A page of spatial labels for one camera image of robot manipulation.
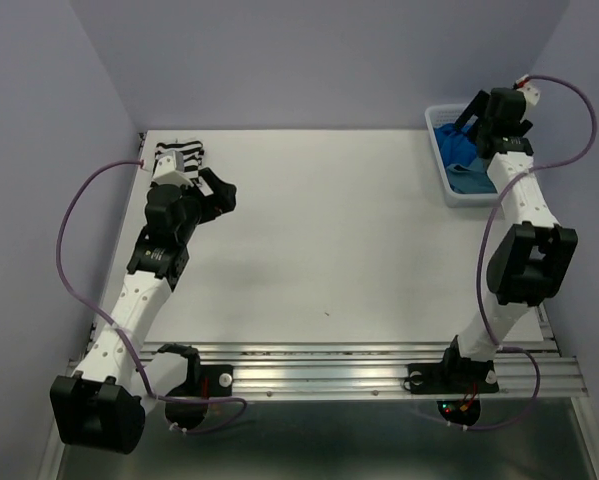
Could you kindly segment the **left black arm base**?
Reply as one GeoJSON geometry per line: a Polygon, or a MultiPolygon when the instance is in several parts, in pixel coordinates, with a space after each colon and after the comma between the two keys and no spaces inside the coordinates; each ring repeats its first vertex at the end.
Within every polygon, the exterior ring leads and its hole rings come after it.
{"type": "MultiPolygon", "coordinates": [[[[228,398],[232,396],[234,367],[230,364],[188,367],[184,381],[167,396],[179,399],[228,398]]],[[[235,403],[184,404],[166,402],[164,415],[171,430],[187,435],[216,432],[242,414],[243,405],[235,403]]]]}

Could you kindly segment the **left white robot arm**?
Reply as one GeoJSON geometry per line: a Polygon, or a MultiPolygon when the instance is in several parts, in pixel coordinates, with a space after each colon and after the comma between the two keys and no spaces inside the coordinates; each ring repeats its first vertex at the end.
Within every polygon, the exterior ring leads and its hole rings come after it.
{"type": "Polygon", "coordinates": [[[131,453],[138,445],[152,403],[208,408],[243,398],[212,388],[202,376],[197,349],[165,344],[160,356],[177,355],[167,382],[179,395],[161,395],[152,386],[139,358],[159,311],[174,292],[189,260],[188,244],[195,229],[232,212],[237,188],[210,168],[193,182],[180,170],[154,173],[146,194],[145,224],[126,267],[121,291],[111,312],[66,290],[105,323],[91,350],[69,375],[53,381],[49,396],[60,440],[66,445],[131,453]]]}

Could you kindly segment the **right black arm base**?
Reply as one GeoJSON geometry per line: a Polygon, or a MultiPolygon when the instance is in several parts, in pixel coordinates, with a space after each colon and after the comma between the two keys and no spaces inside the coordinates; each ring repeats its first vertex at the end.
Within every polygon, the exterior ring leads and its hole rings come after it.
{"type": "Polygon", "coordinates": [[[406,366],[403,381],[414,395],[436,395],[442,418],[462,427],[473,427],[481,415],[478,395],[499,391],[493,361],[474,361],[447,348],[438,362],[415,362],[406,366]]]}

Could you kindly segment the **black white striped tank top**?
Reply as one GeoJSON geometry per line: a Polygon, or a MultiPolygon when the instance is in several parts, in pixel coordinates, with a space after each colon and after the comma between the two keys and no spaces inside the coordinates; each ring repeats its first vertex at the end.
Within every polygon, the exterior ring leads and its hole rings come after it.
{"type": "Polygon", "coordinates": [[[156,158],[157,155],[160,155],[164,152],[168,151],[176,151],[182,153],[186,157],[195,156],[198,158],[202,164],[200,169],[203,167],[203,160],[205,157],[205,148],[201,141],[195,139],[189,140],[173,140],[173,141],[165,141],[159,142],[156,144],[154,156],[156,158]]]}

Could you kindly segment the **teal tank top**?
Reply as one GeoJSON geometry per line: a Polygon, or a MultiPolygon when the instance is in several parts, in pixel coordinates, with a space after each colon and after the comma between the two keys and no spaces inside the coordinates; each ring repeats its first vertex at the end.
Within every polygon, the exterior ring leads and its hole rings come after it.
{"type": "Polygon", "coordinates": [[[483,160],[475,158],[469,165],[450,164],[445,169],[451,189],[458,194],[495,194],[496,188],[487,175],[483,160]]]}

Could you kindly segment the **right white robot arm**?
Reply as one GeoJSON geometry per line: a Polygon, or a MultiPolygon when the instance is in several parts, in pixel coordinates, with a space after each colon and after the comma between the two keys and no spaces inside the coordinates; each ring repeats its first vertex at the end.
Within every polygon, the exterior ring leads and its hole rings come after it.
{"type": "Polygon", "coordinates": [[[479,256],[477,313],[439,366],[440,381],[451,390],[489,375],[500,342],[518,320],[557,294],[578,243],[575,230],[550,211],[533,172],[526,113],[538,98],[538,91],[520,87],[481,91],[455,123],[476,119],[468,138],[498,194],[493,212],[504,216],[508,230],[492,255],[479,256]]]}

